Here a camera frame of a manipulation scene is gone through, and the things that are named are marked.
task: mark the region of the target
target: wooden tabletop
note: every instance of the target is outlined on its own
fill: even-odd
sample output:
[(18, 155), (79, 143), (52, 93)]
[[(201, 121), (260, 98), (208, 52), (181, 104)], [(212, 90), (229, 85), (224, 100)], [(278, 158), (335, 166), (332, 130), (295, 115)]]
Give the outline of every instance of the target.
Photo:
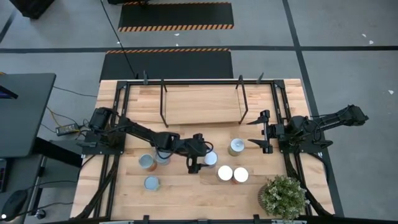
[[(116, 80), (102, 81), (96, 107), (112, 108)], [(309, 115), (302, 84), (299, 79), (285, 80), (292, 116)], [(192, 91), (221, 91), (233, 89), (233, 85), (184, 85), (167, 86), (168, 91), (189, 88)], [(130, 90), (127, 117), (154, 131), (171, 131), (181, 138), (191, 138), (202, 133), (206, 141), (214, 144), (218, 154), (215, 168), (202, 168), (199, 174), (188, 174), (185, 158), (171, 157), (167, 166), (158, 166), (155, 171), (142, 170), (138, 158), (145, 153), (153, 153), (150, 145), (138, 138), (127, 136), (126, 149), (121, 156), (116, 190), (114, 195), (112, 220), (142, 220), (150, 215), (152, 220), (181, 219), (252, 219), (253, 214), (261, 218), (268, 216), (257, 203), (258, 190), (275, 175), (286, 175), (282, 154), (275, 139), (273, 154), (263, 154), (262, 150), (248, 139), (261, 139), (262, 125), (246, 125), (259, 116), (265, 109), (271, 112), (271, 123), (276, 123), (274, 103), (269, 85), (245, 85), (249, 112), (242, 125), (233, 123), (170, 125), (166, 128), (159, 115), (160, 86), (133, 86)], [(242, 93), (238, 88), (241, 110), (244, 110)], [(234, 138), (245, 143), (244, 152), (238, 157), (228, 154), (227, 148)], [(323, 207), (333, 213), (333, 205), (325, 178), (323, 164), (309, 155), (301, 155), (305, 180), (308, 188)], [(78, 215), (90, 201), (98, 188), (103, 156), (89, 161), (80, 173), (71, 217)], [(249, 171), (249, 180), (245, 184), (234, 185), (220, 182), (216, 170), (222, 165), (232, 168), (245, 167)], [(144, 179), (155, 175), (160, 179), (160, 188), (156, 192), (144, 189)], [(103, 202), (101, 214), (106, 203)]]

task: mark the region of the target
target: potted plant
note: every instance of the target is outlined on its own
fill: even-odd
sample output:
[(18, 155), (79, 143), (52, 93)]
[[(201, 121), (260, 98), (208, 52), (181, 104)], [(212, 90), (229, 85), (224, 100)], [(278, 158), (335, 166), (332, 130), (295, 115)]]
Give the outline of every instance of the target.
[(305, 199), (305, 191), (300, 187), (299, 181), (277, 175), (274, 180), (269, 180), (268, 184), (260, 188), (257, 199), (268, 215), (293, 220), (310, 203)]

